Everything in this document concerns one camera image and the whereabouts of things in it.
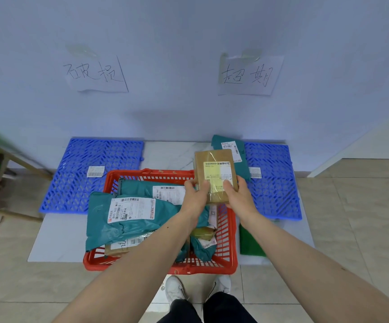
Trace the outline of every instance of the red plastic basket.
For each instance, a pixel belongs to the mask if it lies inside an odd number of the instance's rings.
[[[160,183],[174,183],[183,185],[186,180],[194,179],[193,170],[113,170],[106,176],[103,192],[112,193],[118,188],[118,179],[135,179],[156,181]],[[238,266],[236,253],[236,220],[235,213],[224,204],[217,206],[217,250],[209,262],[202,262],[190,251],[190,255],[182,263],[174,263],[169,274],[233,274]],[[98,247],[84,255],[84,266],[88,271],[103,271],[113,262],[116,257],[105,256],[105,248]]]

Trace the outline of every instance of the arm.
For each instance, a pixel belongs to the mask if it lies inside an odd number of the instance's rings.
[[[386,295],[260,215],[245,180],[238,183],[236,192],[224,182],[229,207],[314,322],[389,322]]]
[[[91,282],[54,323],[138,322],[205,207],[208,181],[185,182],[181,211]]]

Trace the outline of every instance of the forearm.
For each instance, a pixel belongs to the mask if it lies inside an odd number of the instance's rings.
[[[258,213],[244,227],[314,322],[389,322],[389,298]]]
[[[55,322],[138,322],[197,219],[172,217],[94,279]]]

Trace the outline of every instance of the black pants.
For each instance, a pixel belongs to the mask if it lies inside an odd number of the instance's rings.
[[[203,320],[205,323],[256,323],[234,296],[224,292],[214,294],[203,305]],[[193,305],[185,299],[177,299],[170,305],[169,313],[157,323],[201,323]]]

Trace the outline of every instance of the blue plastic pallet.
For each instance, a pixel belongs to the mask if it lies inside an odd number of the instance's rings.
[[[246,142],[245,154],[248,166],[262,172],[248,183],[257,210],[270,219],[302,220],[289,147]]]
[[[111,170],[138,170],[143,142],[72,138],[40,207],[42,213],[87,214],[92,192],[101,192]],[[89,166],[105,166],[101,178],[87,178]]]

